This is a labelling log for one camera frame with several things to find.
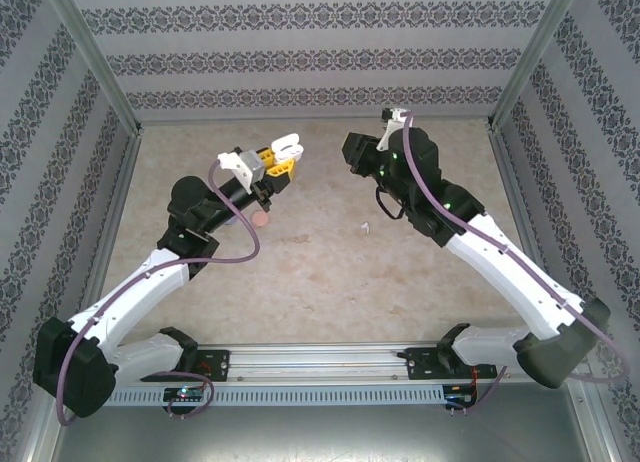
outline wire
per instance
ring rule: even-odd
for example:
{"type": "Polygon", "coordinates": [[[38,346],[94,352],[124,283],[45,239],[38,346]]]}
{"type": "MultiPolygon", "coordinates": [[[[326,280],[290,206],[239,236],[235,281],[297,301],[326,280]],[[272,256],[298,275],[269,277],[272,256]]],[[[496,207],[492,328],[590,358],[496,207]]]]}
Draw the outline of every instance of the wire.
{"type": "MultiPolygon", "coordinates": [[[[220,258],[214,258],[214,257],[194,257],[194,258],[191,258],[191,259],[179,259],[179,260],[172,260],[172,261],[169,261],[169,262],[164,262],[162,264],[158,264],[158,265],[156,265],[154,267],[149,268],[149,270],[147,270],[145,272],[142,272],[142,273],[136,275],[134,278],[132,278],[126,284],[124,284],[122,287],[120,287],[111,297],[109,297],[109,299],[104,304],[102,304],[102,306],[96,311],[96,313],[93,315],[93,317],[91,317],[87,321],[87,323],[84,325],[84,327],[82,327],[82,329],[80,329],[80,331],[78,332],[78,335],[76,336],[76,338],[73,339],[73,342],[71,342],[71,345],[69,346],[69,349],[67,350],[67,353],[64,356],[64,360],[62,361],[62,366],[60,367],[60,375],[58,376],[58,385],[56,387],[56,415],[58,416],[58,421],[60,422],[60,425],[62,425],[63,427],[68,427],[76,419],[75,415],[72,416],[71,418],[67,419],[65,417],[65,414],[64,414],[64,388],[65,388],[65,384],[66,384],[67,372],[69,371],[69,366],[71,364],[71,359],[73,357],[73,354],[75,353],[76,349],[80,345],[80,342],[82,342],[82,340],[84,339],[85,335],[87,335],[87,333],[89,332],[91,327],[93,327],[94,325],[96,325],[100,321],[100,318],[109,309],[109,307],[111,307],[116,300],[118,300],[120,297],[122,297],[122,295],[127,290],[129,290],[131,287],[136,285],[141,280],[148,279],[149,277],[151,277],[156,272],[159,272],[160,270],[163,270],[163,269],[167,269],[169,267],[173,267],[175,265],[201,264],[201,263],[205,263],[205,264],[240,264],[242,262],[247,262],[247,261],[255,258],[258,255],[258,253],[260,252],[260,240],[258,240],[258,234],[256,233],[255,229],[252,227],[251,222],[249,222],[249,220],[247,220],[247,218],[240,211],[240,209],[238,209],[235,205],[233,205],[233,203],[229,200],[229,198],[222,193],[222,191],[218,188],[218,186],[216,186],[216,184],[213,181],[213,174],[215,173],[215,171],[216,171],[216,169],[218,168],[219,165],[220,165],[220,161],[216,160],[211,165],[211,168],[209,169],[209,174],[208,174],[209,186],[211,187],[212,192],[214,194],[216,194],[218,196],[218,198],[227,207],[229,207],[231,212],[233,212],[233,214],[238,218],[238,220],[240,220],[240,222],[242,222],[242,224],[247,228],[247,230],[249,231],[249,235],[251,235],[251,238],[253,239],[253,244],[254,244],[253,252],[251,252],[249,255],[245,255],[244,257],[238,257],[238,258],[233,258],[233,259],[220,259],[220,258]]],[[[189,376],[194,376],[195,378],[200,379],[200,380],[203,380],[203,378],[204,378],[207,381],[211,382],[205,376],[200,376],[198,374],[189,374],[189,376]]],[[[210,400],[208,400],[205,404],[203,404],[201,406],[202,410],[204,410],[206,407],[209,406],[209,404],[211,403],[211,400],[213,400],[213,399],[210,398],[210,400]]]]}
{"type": "Polygon", "coordinates": [[[384,203],[382,202],[382,199],[380,198],[380,194],[382,193],[382,189],[378,186],[376,187],[376,202],[378,202],[378,205],[380,206],[380,208],[382,209],[382,211],[387,214],[387,217],[389,217],[391,220],[400,220],[402,218],[402,216],[404,215],[404,209],[400,208],[400,212],[398,212],[398,215],[393,215],[389,209],[387,209],[387,206],[384,205],[384,203]]]}
{"type": "MultiPolygon", "coordinates": [[[[409,143],[409,128],[411,127],[411,122],[413,121],[413,115],[411,114],[411,111],[404,112],[401,115],[406,117],[404,126],[402,127],[402,146],[404,148],[404,153],[407,158],[407,163],[409,164],[409,169],[411,170],[411,173],[413,174],[413,177],[416,183],[418,184],[418,187],[420,187],[420,190],[422,191],[424,196],[427,198],[427,200],[431,203],[431,205],[440,214],[442,214],[444,217],[449,219],[451,222],[460,226],[467,232],[471,232],[475,236],[488,242],[489,244],[496,247],[498,250],[502,251],[504,254],[511,257],[511,259],[513,259],[513,261],[516,264],[518,264],[520,268],[522,268],[522,270],[524,270],[527,273],[527,275],[529,275],[533,280],[535,280],[536,283],[540,287],[542,287],[551,296],[553,300],[555,300],[562,308],[564,308],[567,312],[569,312],[581,324],[583,324],[589,330],[591,330],[591,332],[593,332],[602,342],[604,342],[605,345],[607,345],[607,347],[609,347],[620,358],[620,361],[622,362],[622,372],[614,377],[589,377],[589,376],[574,375],[574,374],[571,374],[569,377],[576,380],[583,381],[583,382],[593,382],[597,384],[599,383],[613,384],[613,383],[623,381],[629,375],[631,364],[627,356],[622,352],[622,350],[610,337],[608,337],[602,330],[596,327],[584,315],[582,315],[580,312],[575,310],[571,305],[567,304],[565,300],[555,290],[553,290],[553,288],[549,284],[547,284],[531,267],[529,267],[520,257],[518,257],[517,254],[509,250],[509,247],[507,245],[498,242],[490,235],[485,234],[483,231],[473,227],[472,225],[469,225],[464,220],[460,219],[456,215],[449,212],[440,204],[440,202],[438,202],[438,200],[433,196],[433,194],[427,187],[427,184],[425,184],[424,180],[422,179],[422,176],[420,175],[420,171],[418,171],[418,167],[413,158],[413,153],[411,152],[411,144],[409,143]]],[[[492,388],[493,386],[498,384],[499,380],[500,380],[500,377],[493,382],[492,388]]]]}
{"type": "Polygon", "coordinates": [[[475,397],[478,394],[478,369],[471,367],[471,375],[473,376],[473,381],[471,382],[473,393],[471,394],[471,397],[475,397]]]}
{"type": "Polygon", "coordinates": [[[211,374],[212,370],[211,370],[211,366],[209,364],[207,364],[206,362],[200,362],[198,365],[196,365],[196,368],[198,367],[202,367],[202,370],[205,371],[205,374],[211,374]]]}
{"type": "Polygon", "coordinates": [[[209,379],[208,377],[206,377],[204,375],[192,374],[190,372],[178,372],[178,371],[174,371],[174,370],[167,370],[165,372],[158,372],[158,373],[153,374],[153,375],[157,375],[157,376],[170,375],[170,376],[179,376],[179,377],[191,377],[192,379],[201,380],[202,381],[202,385],[199,386],[198,388],[203,391],[203,395],[204,395],[204,388],[207,385],[211,389],[211,391],[209,393],[209,398],[206,400],[206,402],[204,404],[202,404],[200,407],[197,407],[197,408],[193,409],[188,414],[176,414],[175,412],[172,412],[171,411],[171,407],[173,407],[173,403],[178,401],[178,400],[180,400],[180,399],[179,398],[171,399],[169,401],[169,405],[167,405],[167,413],[169,414],[169,417],[172,418],[172,419],[175,416],[177,416],[180,420],[190,419],[191,417],[194,417],[194,416],[198,415],[200,412],[204,411],[207,407],[209,407],[211,405],[211,402],[213,402],[213,398],[215,396],[213,382],[211,382],[211,379],[209,379]]]}
{"type": "Polygon", "coordinates": [[[480,397],[475,404],[473,404],[471,407],[467,409],[468,414],[478,410],[478,407],[484,404],[493,395],[493,393],[498,388],[498,384],[500,383],[500,381],[502,380],[506,372],[507,372],[507,367],[506,366],[502,367],[502,370],[498,373],[498,376],[495,378],[495,380],[493,381],[491,386],[487,389],[487,391],[484,394],[482,394],[482,397],[480,397]]]}

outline speckled floor surface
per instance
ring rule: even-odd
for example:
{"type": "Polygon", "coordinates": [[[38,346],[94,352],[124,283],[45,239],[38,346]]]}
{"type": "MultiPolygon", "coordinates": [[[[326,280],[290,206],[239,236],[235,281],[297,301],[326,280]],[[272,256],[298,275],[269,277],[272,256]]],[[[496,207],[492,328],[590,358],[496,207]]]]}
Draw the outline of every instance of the speckled floor surface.
{"type": "MultiPolygon", "coordinates": [[[[439,145],[444,176],[467,187],[518,241],[481,120],[417,121],[439,145]]],[[[305,153],[296,179],[274,197],[259,229],[262,252],[244,265],[209,265],[156,306],[126,341],[173,325],[200,343],[437,340],[458,322],[519,324],[516,312],[471,267],[378,208],[375,183],[352,175],[346,134],[381,136],[379,120],[272,120],[150,127],[144,132],[111,258],[106,291],[155,247],[174,182],[206,179],[218,153],[259,149],[290,132],[305,153]],[[368,222],[370,233],[361,229],[368,222]]],[[[230,173],[219,171],[224,182],[230,173]]],[[[247,209],[251,214],[253,207],[247,209]]],[[[240,223],[215,232],[216,256],[247,254],[240,223]]]]}

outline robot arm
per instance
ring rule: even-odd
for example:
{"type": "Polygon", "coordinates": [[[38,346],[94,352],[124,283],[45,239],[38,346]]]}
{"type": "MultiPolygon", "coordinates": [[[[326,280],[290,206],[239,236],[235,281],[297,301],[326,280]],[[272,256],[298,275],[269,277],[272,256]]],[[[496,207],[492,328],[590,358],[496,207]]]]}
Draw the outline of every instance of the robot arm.
{"type": "MultiPolygon", "coordinates": [[[[220,191],[240,210],[257,202],[269,210],[271,197],[292,180],[302,155],[297,134],[275,141],[271,148],[242,151],[236,148],[218,157],[234,178],[220,191]]],[[[126,384],[151,374],[179,370],[191,372],[198,344],[169,327],[150,339],[121,346],[123,338],[158,302],[185,285],[206,262],[171,265],[149,272],[160,264],[194,258],[210,258],[219,243],[209,235],[233,217],[233,213],[198,177],[187,176],[173,186],[168,205],[168,228],[157,248],[125,281],[68,322],[51,318],[38,333],[33,379],[51,395],[63,359],[88,322],[93,323],[73,353],[64,387],[64,405],[80,417],[98,410],[116,384],[126,384]],[[96,313],[132,279],[146,277],[112,302],[104,315],[96,313]]]]}
{"type": "Polygon", "coordinates": [[[382,139],[350,133],[343,145],[351,171],[372,177],[379,192],[388,193],[413,227],[440,247],[469,263],[518,311],[526,326],[480,329],[458,324],[438,344],[440,362],[451,372],[478,364],[518,364],[534,380],[559,387],[595,346],[596,336],[575,320],[534,280],[532,273],[553,287],[571,306],[598,328],[606,327],[610,311],[600,300],[585,302],[561,287],[528,259],[498,228],[484,206],[466,189],[442,178],[438,147],[419,128],[409,129],[409,143],[418,171],[437,201],[471,227],[499,240],[525,261],[519,266],[504,250],[465,231],[438,212],[418,187],[404,153],[402,109],[383,111],[387,132],[382,139]]]}

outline black cable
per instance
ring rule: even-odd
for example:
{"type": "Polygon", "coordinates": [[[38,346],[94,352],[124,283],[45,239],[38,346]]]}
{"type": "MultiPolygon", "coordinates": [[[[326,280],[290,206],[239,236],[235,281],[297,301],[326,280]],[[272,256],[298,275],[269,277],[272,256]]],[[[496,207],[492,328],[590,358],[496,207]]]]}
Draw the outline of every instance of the black cable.
{"type": "Polygon", "coordinates": [[[391,220],[400,220],[402,218],[402,216],[404,215],[404,209],[400,209],[400,212],[398,212],[398,215],[393,215],[391,212],[389,212],[389,209],[387,209],[387,207],[382,202],[382,199],[380,198],[380,193],[381,192],[383,192],[383,190],[380,187],[376,187],[376,202],[378,202],[378,205],[380,206],[382,211],[385,214],[387,214],[387,216],[391,220]]]}

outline small white object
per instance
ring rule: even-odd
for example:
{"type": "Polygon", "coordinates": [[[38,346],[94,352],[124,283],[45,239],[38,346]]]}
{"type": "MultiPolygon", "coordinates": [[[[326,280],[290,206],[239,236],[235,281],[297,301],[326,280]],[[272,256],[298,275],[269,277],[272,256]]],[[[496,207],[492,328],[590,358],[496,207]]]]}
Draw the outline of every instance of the small white object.
{"type": "Polygon", "coordinates": [[[274,153],[275,163],[282,164],[291,159],[299,161],[304,147],[300,145],[300,136],[294,133],[271,142],[271,150],[274,153]]]}
{"type": "Polygon", "coordinates": [[[385,130],[384,135],[378,142],[378,146],[376,147],[378,151],[384,152],[389,149],[389,137],[396,130],[401,130],[404,127],[404,122],[407,120],[406,117],[400,115],[407,112],[407,109],[403,109],[400,107],[396,107],[391,109],[391,118],[387,121],[387,130],[385,130]]]}
{"type": "Polygon", "coordinates": [[[250,194],[251,184],[253,182],[253,171],[244,163],[240,156],[235,152],[231,152],[230,154],[223,152],[218,155],[218,160],[220,161],[220,168],[231,170],[244,190],[247,191],[247,194],[250,194]]]}

